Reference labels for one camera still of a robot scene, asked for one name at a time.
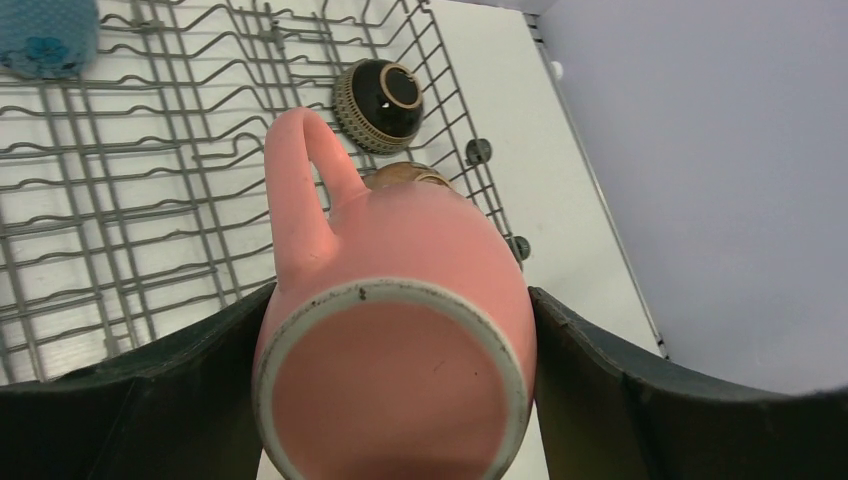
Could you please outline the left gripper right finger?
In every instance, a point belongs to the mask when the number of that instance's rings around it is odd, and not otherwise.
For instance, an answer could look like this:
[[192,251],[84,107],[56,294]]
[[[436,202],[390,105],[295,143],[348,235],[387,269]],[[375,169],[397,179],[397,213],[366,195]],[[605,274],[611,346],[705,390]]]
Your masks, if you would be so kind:
[[553,479],[843,479],[847,391],[785,395],[677,365],[529,291]]

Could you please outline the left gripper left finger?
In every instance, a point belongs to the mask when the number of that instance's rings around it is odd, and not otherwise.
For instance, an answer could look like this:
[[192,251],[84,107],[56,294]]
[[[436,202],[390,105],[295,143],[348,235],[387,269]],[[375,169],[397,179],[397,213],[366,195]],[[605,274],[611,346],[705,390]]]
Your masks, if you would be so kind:
[[271,286],[48,382],[1,390],[5,479],[253,479],[251,372]]

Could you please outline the pink cup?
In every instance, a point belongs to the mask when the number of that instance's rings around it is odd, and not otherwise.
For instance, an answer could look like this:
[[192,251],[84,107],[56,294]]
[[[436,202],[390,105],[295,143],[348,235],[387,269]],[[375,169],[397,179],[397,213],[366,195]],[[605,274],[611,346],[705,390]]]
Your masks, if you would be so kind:
[[499,479],[530,420],[528,287],[454,190],[372,190],[315,111],[264,145],[277,284],[252,403],[287,479]]

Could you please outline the brown speckled cream bowl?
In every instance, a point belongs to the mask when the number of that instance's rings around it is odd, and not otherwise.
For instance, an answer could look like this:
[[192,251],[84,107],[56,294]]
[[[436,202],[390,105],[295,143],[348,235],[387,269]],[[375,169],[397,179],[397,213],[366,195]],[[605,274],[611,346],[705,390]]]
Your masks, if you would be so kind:
[[364,184],[372,190],[406,182],[425,182],[452,189],[448,179],[436,169],[412,161],[395,162],[378,168],[363,177]]

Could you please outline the dark patterned cream bowl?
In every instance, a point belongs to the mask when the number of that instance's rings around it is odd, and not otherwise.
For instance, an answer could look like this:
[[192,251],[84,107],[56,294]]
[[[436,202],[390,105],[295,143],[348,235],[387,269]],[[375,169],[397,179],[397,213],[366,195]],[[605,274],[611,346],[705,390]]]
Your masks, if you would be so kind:
[[362,150],[396,155],[418,135],[424,96],[417,77],[405,66],[384,59],[361,59],[334,81],[331,94],[336,120]]

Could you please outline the blue mug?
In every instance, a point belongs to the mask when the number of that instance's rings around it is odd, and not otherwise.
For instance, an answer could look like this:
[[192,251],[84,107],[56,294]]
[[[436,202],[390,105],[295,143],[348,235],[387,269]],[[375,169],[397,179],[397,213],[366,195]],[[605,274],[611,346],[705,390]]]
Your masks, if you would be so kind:
[[95,0],[3,0],[1,67],[25,78],[80,75],[97,56]]

